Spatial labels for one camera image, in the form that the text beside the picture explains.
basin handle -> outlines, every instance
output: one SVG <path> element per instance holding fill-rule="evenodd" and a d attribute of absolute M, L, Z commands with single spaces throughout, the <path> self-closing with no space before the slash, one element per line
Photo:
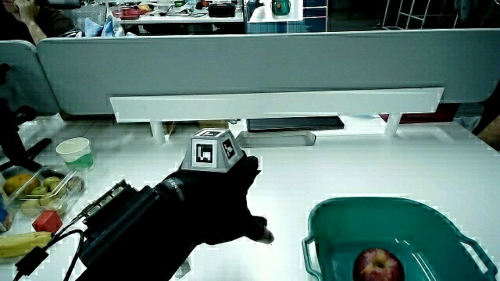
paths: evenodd
<path fill-rule="evenodd" d="M 477 256 L 484 263 L 484 265 L 486 265 L 487 271 L 485 272 L 485 274 L 490 277 L 490 280 L 495 280 L 495 276 L 498 273 L 498 269 L 495 266 L 495 264 L 491 261 L 491 259 L 488 257 L 488 255 L 484 252 L 483 248 L 481 248 L 475 240 L 472 240 L 464 235 L 460 236 L 461 236 L 460 240 L 462 240 L 463 243 L 471 246 L 476 252 Z"/>
<path fill-rule="evenodd" d="M 311 266 L 311 254 L 309 253 L 309 245 L 314 241 L 314 237 L 309 234 L 302 241 L 302 251 L 304 252 L 304 262 L 305 262 L 305 270 L 308 274 L 315 276 L 318 281 L 323 281 L 323 277 L 321 276 L 321 272 L 313 269 Z"/>

plastic container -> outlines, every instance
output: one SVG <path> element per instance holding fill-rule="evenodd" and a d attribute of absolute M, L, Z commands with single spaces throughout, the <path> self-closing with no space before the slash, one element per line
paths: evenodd
<path fill-rule="evenodd" d="M 0 173 L 0 187 L 3 187 L 4 183 L 5 178 Z M 12 208 L 6 204 L 7 201 L 7 194 L 0 188 L 0 233 L 10 230 L 10 226 L 14 220 L 14 212 Z"/>
<path fill-rule="evenodd" d="M 14 212 L 27 217 L 37 217 L 44 210 L 57 211 L 63 217 L 84 190 L 84 179 L 77 171 L 66 166 L 42 167 L 35 173 L 20 167 L 7 169 L 2 173 L 6 178 L 2 189 L 8 197 L 5 205 Z M 18 189 L 7 187 L 9 178 L 24 182 Z"/>
<path fill-rule="evenodd" d="M 320 272 L 311 266 L 316 245 Z M 482 273 L 463 244 L 487 268 Z M 465 237 L 440 212 L 404 198 L 341 197 L 319 203 L 309 214 L 302 241 L 306 271 L 322 280 L 352 280 L 361 251 L 381 247 L 403 264 L 405 280 L 495 280 L 497 268 L 479 244 Z"/>

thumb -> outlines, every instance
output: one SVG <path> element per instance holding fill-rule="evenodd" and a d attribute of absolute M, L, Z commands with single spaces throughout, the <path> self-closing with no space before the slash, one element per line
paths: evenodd
<path fill-rule="evenodd" d="M 267 219 L 259 216 L 252 216 L 247 225 L 245 236 L 264 244 L 271 244 L 274 241 L 273 233 L 267 229 Z"/>

paper cup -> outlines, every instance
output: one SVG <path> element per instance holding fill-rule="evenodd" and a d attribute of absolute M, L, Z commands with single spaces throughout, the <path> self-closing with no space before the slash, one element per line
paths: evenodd
<path fill-rule="evenodd" d="M 75 137 L 60 143 L 55 151 L 72 169 L 88 169 L 94 165 L 90 141 L 84 137 Z"/>

white desk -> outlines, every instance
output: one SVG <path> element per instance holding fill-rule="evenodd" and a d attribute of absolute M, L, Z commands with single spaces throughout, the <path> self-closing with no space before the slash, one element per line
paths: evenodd
<path fill-rule="evenodd" d="M 268 218 L 276 239 L 271 245 L 247 238 L 200 245 L 191 253 L 192 270 L 182 280 L 314 280 L 305 271 L 301 249 L 309 232 L 309 212 L 328 198 L 352 195 L 424 201 L 475 239 L 500 267 L 498 152 L 456 123 L 401 125 L 395 137 L 386 137 L 380 120 L 344 121 L 345 131 L 336 136 L 318 133 L 312 147 L 246 150 L 259 158 L 262 170 L 248 193 L 248 206 L 254 215 Z M 46 119 L 24 123 L 20 134 L 27 144 L 39 137 L 53 139 L 35 159 L 44 164 L 62 162 L 55 154 L 60 141 L 76 136 L 91 140 L 95 169 L 87 175 L 85 194 L 64 218 L 68 223 L 121 179 L 137 189 L 158 183 L 179 166 L 188 137 L 196 130 L 179 125 L 169 141 L 156 144 L 148 124 Z M 11 233 L 30 231 L 30 223 L 18 218 Z M 77 236 L 56 244 L 24 280 L 62 280 L 76 245 Z M 71 279 L 83 269 L 78 262 Z M 14 275 L 13 263 L 0 263 L 1 280 Z"/>

